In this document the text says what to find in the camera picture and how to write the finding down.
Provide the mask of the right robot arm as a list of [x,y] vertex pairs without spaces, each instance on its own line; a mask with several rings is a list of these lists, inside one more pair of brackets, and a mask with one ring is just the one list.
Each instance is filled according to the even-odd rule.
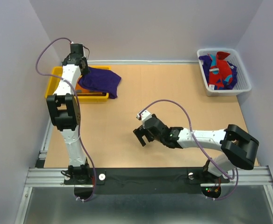
[[228,175],[228,171],[240,168],[253,170],[259,141],[237,125],[214,131],[192,130],[183,127],[168,127],[155,114],[148,111],[137,115],[141,126],[133,133],[142,146],[158,141],[171,149],[199,148],[208,161],[202,170],[202,177],[213,182]]

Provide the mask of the orange towel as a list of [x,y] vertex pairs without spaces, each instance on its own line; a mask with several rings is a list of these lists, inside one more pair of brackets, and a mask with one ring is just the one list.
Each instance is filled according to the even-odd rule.
[[77,89],[76,93],[78,95],[81,95],[81,96],[101,96],[101,95],[105,95],[105,93],[102,93],[102,92],[86,90],[86,89]]

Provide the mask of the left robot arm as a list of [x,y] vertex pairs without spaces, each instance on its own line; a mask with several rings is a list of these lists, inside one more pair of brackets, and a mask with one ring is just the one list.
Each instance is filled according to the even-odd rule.
[[86,154],[80,142],[79,127],[81,114],[75,90],[81,75],[88,74],[85,47],[80,43],[70,43],[70,53],[62,62],[62,75],[53,94],[46,98],[50,119],[63,136],[69,156],[67,170],[61,171],[65,184],[88,184],[91,172]]

